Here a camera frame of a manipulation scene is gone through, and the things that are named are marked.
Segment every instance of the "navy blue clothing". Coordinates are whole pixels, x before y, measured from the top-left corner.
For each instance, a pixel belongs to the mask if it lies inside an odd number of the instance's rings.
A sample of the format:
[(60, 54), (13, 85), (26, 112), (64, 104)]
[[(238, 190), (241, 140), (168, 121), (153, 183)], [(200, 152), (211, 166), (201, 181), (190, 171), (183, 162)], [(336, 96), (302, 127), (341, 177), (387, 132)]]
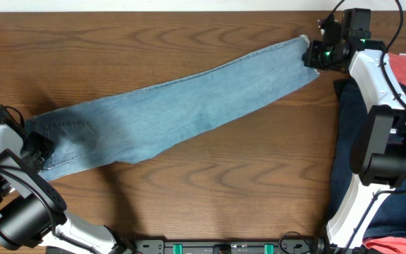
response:
[[(350, 184), (350, 148), (367, 117), (366, 105), (353, 79), (335, 83), (339, 99), (338, 141), (331, 172), (331, 202), (328, 218), (336, 213)], [(406, 182), (399, 189), (406, 189)], [(406, 238), (406, 195), (390, 195), (371, 221), (365, 238), (386, 236)]]

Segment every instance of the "pant leg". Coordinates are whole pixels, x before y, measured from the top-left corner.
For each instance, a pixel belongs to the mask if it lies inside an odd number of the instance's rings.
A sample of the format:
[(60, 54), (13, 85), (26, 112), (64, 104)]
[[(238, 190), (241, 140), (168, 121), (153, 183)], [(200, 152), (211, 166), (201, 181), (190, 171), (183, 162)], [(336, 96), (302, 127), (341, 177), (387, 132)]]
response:
[(56, 144), (46, 180), (112, 162), (136, 163), (260, 109), (317, 78), (303, 66), (306, 37), (252, 52), (210, 71), (58, 109), (29, 119)]
[[(339, 99), (338, 141), (331, 173), (329, 219), (336, 213), (347, 193), (352, 177), (350, 148), (367, 117), (366, 106), (354, 80), (343, 84)], [(406, 182), (399, 189), (406, 189)], [(365, 238), (386, 236), (406, 238), (406, 195), (389, 196), (380, 206), (364, 235)]]

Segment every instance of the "white wall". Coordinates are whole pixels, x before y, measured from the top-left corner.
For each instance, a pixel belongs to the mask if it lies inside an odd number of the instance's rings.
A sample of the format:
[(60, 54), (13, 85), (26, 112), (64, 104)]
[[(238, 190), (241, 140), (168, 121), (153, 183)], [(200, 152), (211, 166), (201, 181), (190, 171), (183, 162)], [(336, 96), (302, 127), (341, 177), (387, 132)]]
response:
[[(0, 11), (318, 11), (339, 0), (0, 0)], [(401, 0), (406, 10), (406, 0)], [(396, 10), (394, 0), (347, 0), (339, 8)]]

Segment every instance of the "jeans pocket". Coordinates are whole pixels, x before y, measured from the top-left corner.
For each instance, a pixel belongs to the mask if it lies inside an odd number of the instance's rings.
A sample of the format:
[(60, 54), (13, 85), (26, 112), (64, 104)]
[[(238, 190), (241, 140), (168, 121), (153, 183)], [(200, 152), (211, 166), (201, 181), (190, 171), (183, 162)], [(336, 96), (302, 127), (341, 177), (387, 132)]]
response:
[(47, 162), (52, 169), (93, 152), (99, 133), (88, 121), (67, 121), (46, 125), (45, 136), (54, 142), (54, 153)]

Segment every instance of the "wooden table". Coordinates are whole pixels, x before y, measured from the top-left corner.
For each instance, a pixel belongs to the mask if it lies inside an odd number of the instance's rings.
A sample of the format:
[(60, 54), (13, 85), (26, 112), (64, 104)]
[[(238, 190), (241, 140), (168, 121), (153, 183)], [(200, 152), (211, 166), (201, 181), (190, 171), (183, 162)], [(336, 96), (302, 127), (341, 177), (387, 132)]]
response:
[[(173, 80), (301, 34), (320, 38), (316, 22), (326, 14), (0, 13), (0, 104), (29, 118)], [(371, 31), (388, 42), (397, 24), (396, 12), (373, 12)], [(406, 21), (393, 52), (406, 52)], [(322, 73), (303, 89), (146, 162), (115, 163), (51, 183), (70, 211), (124, 236), (315, 234), (325, 220), (335, 152), (332, 81), (342, 77)]]

